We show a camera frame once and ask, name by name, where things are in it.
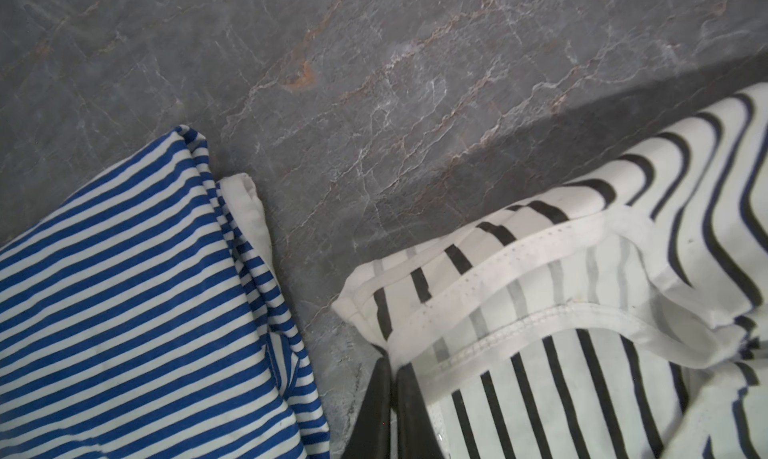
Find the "black white striped tank top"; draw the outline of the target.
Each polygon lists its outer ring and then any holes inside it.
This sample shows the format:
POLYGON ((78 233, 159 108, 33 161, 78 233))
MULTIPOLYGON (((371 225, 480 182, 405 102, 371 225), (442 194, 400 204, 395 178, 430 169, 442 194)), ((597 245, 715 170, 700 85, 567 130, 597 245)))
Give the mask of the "black white striped tank top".
POLYGON ((442 458, 767 454, 767 87, 359 266, 334 311, 412 365, 442 458))

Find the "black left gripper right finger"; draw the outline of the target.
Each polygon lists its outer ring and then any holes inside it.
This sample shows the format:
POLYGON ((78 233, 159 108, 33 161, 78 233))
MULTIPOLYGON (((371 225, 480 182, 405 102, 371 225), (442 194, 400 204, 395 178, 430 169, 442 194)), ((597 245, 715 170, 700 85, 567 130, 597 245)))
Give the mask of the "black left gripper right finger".
POLYGON ((442 450, 431 424, 412 365, 400 368, 395 381, 397 451, 399 458, 442 458, 442 450))

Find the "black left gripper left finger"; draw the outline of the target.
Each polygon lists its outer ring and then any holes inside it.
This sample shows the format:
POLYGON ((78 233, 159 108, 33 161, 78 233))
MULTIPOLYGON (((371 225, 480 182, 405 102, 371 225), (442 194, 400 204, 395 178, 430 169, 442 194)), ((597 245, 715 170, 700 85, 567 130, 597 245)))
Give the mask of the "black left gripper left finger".
POLYGON ((387 357, 377 360, 343 459, 388 459, 391 435, 391 372, 387 357))

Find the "blue white striped tank top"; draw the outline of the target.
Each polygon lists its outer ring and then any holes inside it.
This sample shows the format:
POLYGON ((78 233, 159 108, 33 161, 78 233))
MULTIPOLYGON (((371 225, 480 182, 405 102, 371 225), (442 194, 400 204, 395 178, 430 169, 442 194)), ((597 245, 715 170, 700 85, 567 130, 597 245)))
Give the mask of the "blue white striped tank top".
POLYGON ((326 458, 245 174, 177 127, 1 250, 5 458, 326 458))

